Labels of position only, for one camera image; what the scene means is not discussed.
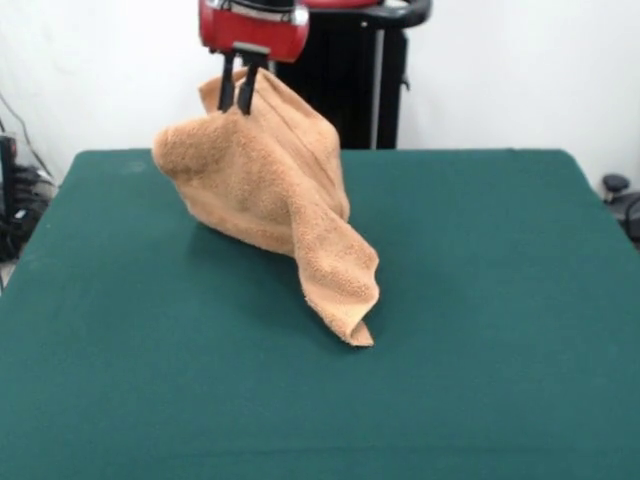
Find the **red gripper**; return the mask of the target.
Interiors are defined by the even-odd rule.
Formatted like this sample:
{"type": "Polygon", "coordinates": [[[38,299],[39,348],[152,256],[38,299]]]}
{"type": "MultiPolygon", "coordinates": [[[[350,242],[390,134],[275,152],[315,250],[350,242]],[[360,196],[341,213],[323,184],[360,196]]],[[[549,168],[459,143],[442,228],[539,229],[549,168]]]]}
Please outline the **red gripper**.
{"type": "MultiPolygon", "coordinates": [[[[200,1],[201,43],[210,51],[224,53],[218,110],[225,113],[234,104],[235,83],[232,51],[262,53],[271,60],[294,62],[304,49],[309,33],[309,9],[302,1],[200,1]]],[[[240,86],[237,106],[251,113],[261,57],[243,57],[247,71],[240,86]]]]}

